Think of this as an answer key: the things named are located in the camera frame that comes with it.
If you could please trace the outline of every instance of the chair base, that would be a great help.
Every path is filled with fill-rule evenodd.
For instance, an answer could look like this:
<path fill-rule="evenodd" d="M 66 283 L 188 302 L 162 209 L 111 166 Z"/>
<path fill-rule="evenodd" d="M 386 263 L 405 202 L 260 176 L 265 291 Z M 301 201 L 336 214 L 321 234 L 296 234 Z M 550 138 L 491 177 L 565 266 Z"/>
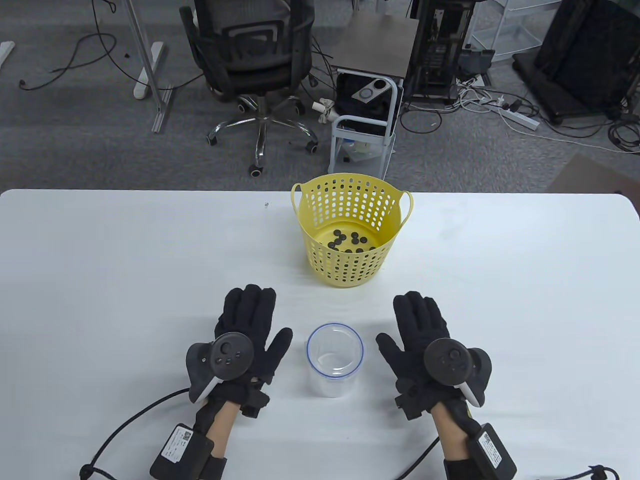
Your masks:
<path fill-rule="evenodd" d="M 249 95 L 241 95 L 238 97 L 238 110 L 245 113 L 249 112 L 250 116 L 244 116 L 242 118 L 236 118 L 235 120 L 226 120 L 219 123 L 209 134 L 207 135 L 207 142 L 213 146 L 218 143 L 218 134 L 225 129 L 231 127 L 237 127 L 238 125 L 257 124 L 258 125 L 258 140 L 255 144 L 255 162 L 249 167 L 249 174 L 252 177 L 259 177 L 262 174 L 265 163 L 265 147 L 267 142 L 267 126 L 269 124 L 280 125 L 282 127 L 288 127 L 298 129 L 307 137 L 309 141 L 306 146 L 306 150 L 310 154 L 314 154 L 317 150 L 318 138 L 313 130 L 307 128 L 303 123 L 295 120 L 289 120 L 286 118 L 278 118 L 276 113 L 282 109 L 289 102 L 296 103 L 296 112 L 299 115 L 304 115 L 305 108 L 302 102 L 295 95 L 290 95 L 275 107 L 270 108 L 267 104 L 267 100 L 264 96 L 258 96 L 256 99 Z"/>

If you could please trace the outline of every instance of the floor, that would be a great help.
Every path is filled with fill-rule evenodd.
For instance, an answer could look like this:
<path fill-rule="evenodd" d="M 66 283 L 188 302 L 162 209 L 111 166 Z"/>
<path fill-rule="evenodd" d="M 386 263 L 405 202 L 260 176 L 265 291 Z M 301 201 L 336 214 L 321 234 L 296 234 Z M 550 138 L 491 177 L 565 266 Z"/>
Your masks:
<path fill-rule="evenodd" d="M 96 3 L 103 30 L 118 38 L 114 59 L 137 76 L 140 62 L 123 9 L 112 15 L 106 5 Z M 151 39 L 162 39 L 169 47 L 160 72 L 163 81 L 179 84 L 197 75 L 177 15 L 184 0 L 139 3 Z M 12 188 L 286 190 L 326 172 L 330 128 L 308 113 L 304 121 L 321 141 L 317 154 L 305 152 L 301 134 L 271 129 L 265 173 L 259 179 L 249 178 L 246 169 L 252 162 L 255 133 L 240 127 L 226 132 L 217 146 L 207 145 L 207 131 L 236 111 L 233 104 L 214 101 L 202 79 L 174 95 L 159 136 L 150 132 L 152 100 L 135 100 L 133 83 L 108 59 L 69 72 L 41 90 L 20 91 L 20 79 L 28 86 L 50 79 L 51 69 L 68 62 L 76 40 L 94 31 L 91 3 L 55 0 L 43 6 L 40 0 L 3 0 L 2 4 L 0 40 L 14 40 L 17 47 L 0 72 L 0 192 Z M 371 9 L 373 0 L 362 0 L 361 5 Z M 390 12 L 404 15 L 407 5 L 407 0 L 390 0 Z M 340 35 L 350 10 L 348 0 L 317 0 L 314 32 L 323 47 L 329 49 Z M 480 26 L 493 20 L 484 12 Z M 541 19 L 533 27 L 543 29 L 548 22 L 549 18 Z M 93 38 L 83 44 L 77 61 L 91 60 L 102 51 Z M 510 62 L 495 64 L 490 74 L 496 88 L 527 94 Z M 315 97 L 323 93 L 310 92 Z M 414 129 L 428 129 L 435 121 L 431 114 L 406 117 Z M 538 134 L 560 138 L 544 125 Z M 585 142 L 612 148 L 604 131 Z M 442 127 L 429 135 L 399 127 L 387 180 L 413 191 L 540 192 L 576 153 L 640 180 L 636 156 L 522 136 L 493 113 L 466 111 L 445 116 Z"/>

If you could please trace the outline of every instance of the hand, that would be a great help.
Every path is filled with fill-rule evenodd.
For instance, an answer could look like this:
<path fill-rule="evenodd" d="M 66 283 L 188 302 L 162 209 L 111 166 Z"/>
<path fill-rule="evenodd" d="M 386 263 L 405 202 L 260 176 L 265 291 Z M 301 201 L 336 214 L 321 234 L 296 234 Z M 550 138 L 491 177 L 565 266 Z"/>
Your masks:
<path fill-rule="evenodd" d="M 449 338 L 447 323 L 433 298 L 408 292 L 394 298 L 394 311 L 404 351 L 386 333 L 376 337 L 380 353 L 396 374 L 396 388 L 420 410 L 430 412 L 440 401 L 461 397 L 454 387 L 436 382 L 424 366 L 424 351 L 434 340 Z"/>
<path fill-rule="evenodd" d="M 265 349 L 275 303 L 273 289 L 261 289 L 257 285 L 233 289 L 225 298 L 223 313 L 215 328 L 216 338 L 227 332 L 240 332 L 249 337 L 253 343 L 253 362 L 240 377 L 216 385 L 209 397 L 237 403 L 249 417 L 257 416 L 259 409 L 268 403 L 269 397 L 261 393 L 252 402 L 252 394 L 259 392 L 265 383 L 271 383 L 293 338 L 291 329 L 283 328 Z"/>

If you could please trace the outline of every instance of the label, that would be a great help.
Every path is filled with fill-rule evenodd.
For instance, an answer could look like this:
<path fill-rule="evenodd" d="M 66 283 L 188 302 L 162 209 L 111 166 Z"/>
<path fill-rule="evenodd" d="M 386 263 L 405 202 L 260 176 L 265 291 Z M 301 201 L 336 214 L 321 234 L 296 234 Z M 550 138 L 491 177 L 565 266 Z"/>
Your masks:
<path fill-rule="evenodd" d="M 502 456 L 498 452 L 498 449 L 495 448 L 495 445 L 493 444 L 487 432 L 484 432 L 482 435 L 480 435 L 480 438 L 478 438 L 478 444 L 484 451 L 484 454 L 489 459 L 493 467 L 498 468 L 498 465 L 500 465 L 500 462 L 502 461 Z"/>
<path fill-rule="evenodd" d="M 187 449 L 187 445 L 189 445 L 191 435 L 193 435 L 191 430 L 177 426 L 160 455 L 172 463 L 178 463 Z"/>

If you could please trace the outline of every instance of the yellow basket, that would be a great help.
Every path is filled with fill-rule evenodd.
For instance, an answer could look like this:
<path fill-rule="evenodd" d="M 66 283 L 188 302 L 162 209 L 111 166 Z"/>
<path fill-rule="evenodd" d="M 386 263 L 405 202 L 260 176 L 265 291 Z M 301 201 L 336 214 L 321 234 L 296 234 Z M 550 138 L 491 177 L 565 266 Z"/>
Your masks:
<path fill-rule="evenodd" d="M 302 190 L 300 207 L 295 199 L 298 187 Z M 400 199 L 405 193 L 410 205 L 402 219 Z M 409 192 L 356 173 L 332 173 L 305 184 L 296 183 L 291 189 L 291 203 L 311 267 L 334 287 L 355 287 L 371 279 L 413 210 Z M 335 230 L 346 239 L 330 248 L 329 243 L 337 238 Z M 358 234 L 357 244 L 354 232 Z"/>

